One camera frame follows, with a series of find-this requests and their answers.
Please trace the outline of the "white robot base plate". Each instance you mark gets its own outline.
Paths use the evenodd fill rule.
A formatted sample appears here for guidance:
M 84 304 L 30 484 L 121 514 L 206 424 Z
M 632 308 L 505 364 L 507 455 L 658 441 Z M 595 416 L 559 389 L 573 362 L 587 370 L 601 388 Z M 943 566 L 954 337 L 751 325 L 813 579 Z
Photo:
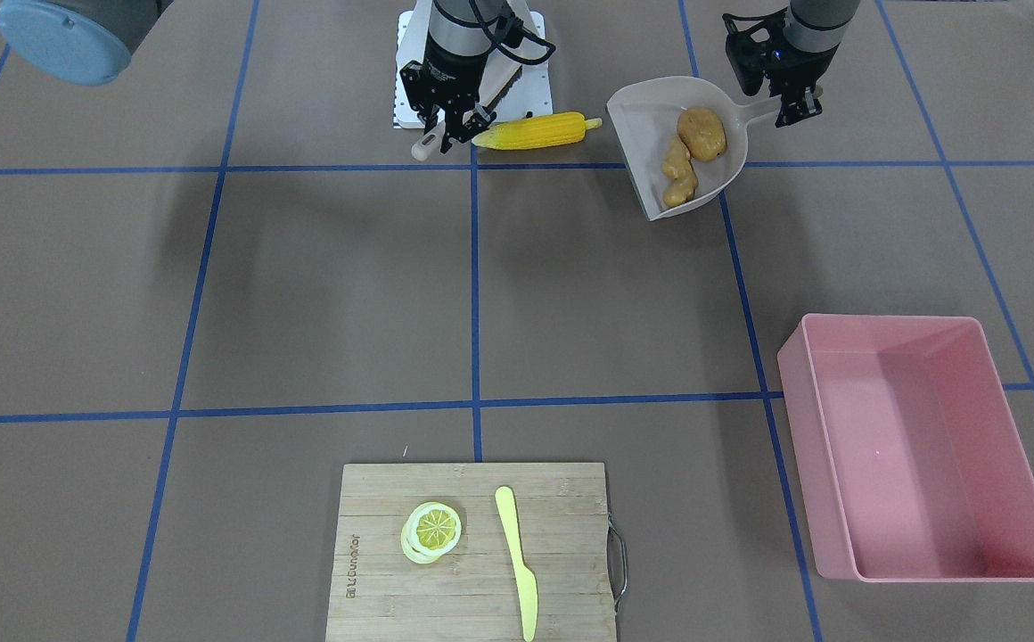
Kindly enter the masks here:
M 523 21 L 525 26 L 533 24 L 539 37 L 546 36 L 546 25 L 540 12 L 531 12 L 526 1 L 508 1 L 510 7 Z M 398 71 L 410 61 L 421 61 L 424 45 L 426 45 L 431 1 L 416 1 L 413 11 L 401 12 L 398 16 L 398 52 L 395 57 L 395 98 L 392 122 L 394 127 L 421 130 L 423 123 L 418 114 L 410 109 L 406 99 L 406 90 L 400 81 Z M 535 45 L 528 39 L 522 41 L 520 55 L 533 60 L 543 53 L 543 47 Z M 510 61 L 503 53 L 494 52 L 488 58 L 483 85 L 480 87 L 480 98 L 485 106 L 494 111 L 497 121 L 506 122 L 521 120 L 526 115 L 546 115 L 554 113 L 551 102 L 549 80 L 549 61 L 538 66 L 521 65 Z

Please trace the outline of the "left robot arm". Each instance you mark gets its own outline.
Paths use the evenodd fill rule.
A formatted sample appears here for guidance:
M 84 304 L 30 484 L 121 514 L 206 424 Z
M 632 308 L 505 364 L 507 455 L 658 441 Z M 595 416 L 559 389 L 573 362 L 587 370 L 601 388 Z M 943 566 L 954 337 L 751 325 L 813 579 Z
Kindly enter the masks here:
M 766 16 L 722 16 L 734 77 L 746 96 L 769 86 L 769 96 L 779 99 L 778 128 L 823 112 L 819 80 L 859 6 L 859 1 L 791 1 Z

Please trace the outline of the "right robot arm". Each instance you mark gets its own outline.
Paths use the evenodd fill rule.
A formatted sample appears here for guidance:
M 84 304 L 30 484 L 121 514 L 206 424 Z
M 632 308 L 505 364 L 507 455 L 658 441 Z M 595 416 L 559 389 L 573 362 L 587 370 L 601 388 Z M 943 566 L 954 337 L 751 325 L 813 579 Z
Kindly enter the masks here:
M 203 68 L 215 44 L 250 26 L 248 1 L 0 1 L 0 36 L 32 68 L 74 86 L 107 86 L 131 65 Z M 496 125 L 497 106 L 534 58 L 538 30 L 526 5 L 509 1 L 418 1 L 398 63 L 398 99 L 420 135 L 414 158 L 467 144 Z

